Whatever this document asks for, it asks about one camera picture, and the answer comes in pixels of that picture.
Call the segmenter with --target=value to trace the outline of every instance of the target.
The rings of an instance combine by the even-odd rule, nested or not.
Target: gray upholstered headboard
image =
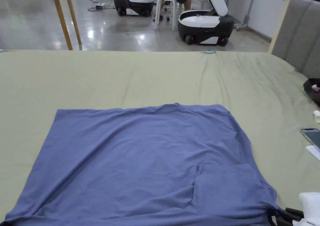
[[[320,2],[290,0],[271,53],[320,78]]]

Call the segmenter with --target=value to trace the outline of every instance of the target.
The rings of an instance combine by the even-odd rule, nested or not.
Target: bed
[[[312,116],[317,106],[303,92],[307,77],[298,72],[305,67],[297,70],[278,56],[16,51],[1,53],[0,63],[1,219],[21,194],[57,109],[219,104],[248,135],[280,207],[301,209],[299,193],[320,191],[320,163],[299,132],[320,128]]]

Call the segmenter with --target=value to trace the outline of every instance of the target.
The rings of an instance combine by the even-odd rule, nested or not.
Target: wooden table
[[[78,39],[79,44],[81,45],[81,38],[80,38],[80,34],[79,34],[78,24],[77,24],[77,21],[76,21],[75,11],[73,10],[73,5],[72,5],[71,0],[67,0],[67,1],[68,1],[68,5],[69,5],[69,9],[70,9],[73,25],[75,26],[77,39]],[[71,41],[70,41],[70,37],[69,37],[66,21],[64,19],[63,11],[62,11],[62,8],[61,8],[60,0],[54,0],[54,3],[55,3],[56,8],[57,8],[58,16],[59,16],[59,19],[60,19],[60,23],[61,23],[61,26],[62,26],[63,33],[64,33],[64,37],[66,38],[68,49],[72,50],[72,44],[71,44]]]

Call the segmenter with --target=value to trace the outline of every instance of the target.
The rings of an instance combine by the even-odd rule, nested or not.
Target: power strip
[[[98,3],[98,4],[96,4],[96,9],[97,9],[97,10],[103,10],[103,9],[106,9],[106,8],[107,8],[107,6],[106,6],[105,3]]]

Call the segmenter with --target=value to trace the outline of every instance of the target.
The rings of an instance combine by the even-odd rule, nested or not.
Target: polished concrete floor
[[[67,0],[60,1],[73,48],[78,50]],[[72,3],[83,50],[266,52],[269,47],[269,42],[256,33],[235,30],[226,47],[187,45],[179,38],[177,27],[171,30],[171,21],[161,22],[155,30],[152,17],[120,17],[114,9],[89,12],[89,0]],[[200,0],[192,0],[192,8],[200,9]],[[0,0],[0,49],[66,50],[53,0]]]

